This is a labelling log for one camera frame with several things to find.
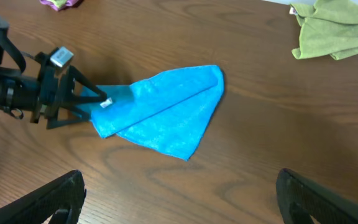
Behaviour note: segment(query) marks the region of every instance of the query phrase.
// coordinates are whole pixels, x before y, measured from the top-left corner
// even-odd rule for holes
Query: black object
[[[0,208],[0,224],[77,223],[86,197],[82,174],[78,170]]]
[[[50,54],[40,52],[34,58],[41,64],[37,78],[24,77],[25,60],[22,53],[7,38],[9,24],[0,18],[0,64],[4,50],[14,59],[19,69],[0,67],[0,110],[16,119],[22,119],[22,111],[31,111],[31,123],[38,123],[41,115],[48,120],[47,129],[67,124],[87,121],[90,115],[75,105],[95,103],[106,100],[106,93],[86,79],[74,66],[69,66],[61,80],[55,77],[56,66]],[[97,96],[76,96],[73,94],[75,81],[94,91]],[[77,115],[76,119],[58,120],[60,108],[65,108]]]
[[[285,224],[358,224],[358,205],[290,169],[276,181],[277,202]]]

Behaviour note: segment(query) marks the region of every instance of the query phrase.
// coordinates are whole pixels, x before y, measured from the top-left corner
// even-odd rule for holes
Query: wooden table
[[[243,0],[85,0],[55,12],[0,0],[9,37],[36,54],[64,45],[97,84],[217,64],[226,92],[195,155],[163,156],[89,123],[47,131],[0,111],[0,206],[72,169],[88,197],[80,223],[282,223],[283,167],[358,203],[358,55],[295,60],[288,6]],[[6,56],[4,65],[12,65]],[[28,61],[26,75],[38,66]]]

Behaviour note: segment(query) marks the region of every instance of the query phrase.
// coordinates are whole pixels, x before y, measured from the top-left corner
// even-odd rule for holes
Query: pink cloth
[[[54,5],[54,3],[52,3],[52,2],[50,2],[50,1],[48,1],[48,0],[40,0],[40,2],[41,2],[42,4],[48,5],[48,6],[52,7],[54,10],[56,10],[56,11],[62,10],[62,9],[64,9],[64,8],[66,8],[66,7],[72,7],[72,6],[74,6],[78,1],[79,1],[79,0],[68,0],[63,7],[58,8],[57,6]]]

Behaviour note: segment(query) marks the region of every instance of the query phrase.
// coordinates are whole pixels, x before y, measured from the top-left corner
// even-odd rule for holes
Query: folded blue cloth
[[[188,160],[223,94],[217,65],[179,68],[131,85],[98,86],[113,104],[79,106],[102,138],[113,134],[162,154]],[[85,89],[83,96],[94,96]]]

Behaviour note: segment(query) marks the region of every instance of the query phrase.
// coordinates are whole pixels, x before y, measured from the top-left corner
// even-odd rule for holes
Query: folded green cloth
[[[292,3],[301,26],[296,59],[330,55],[335,60],[358,54],[358,5],[350,0],[317,0],[314,6]]]

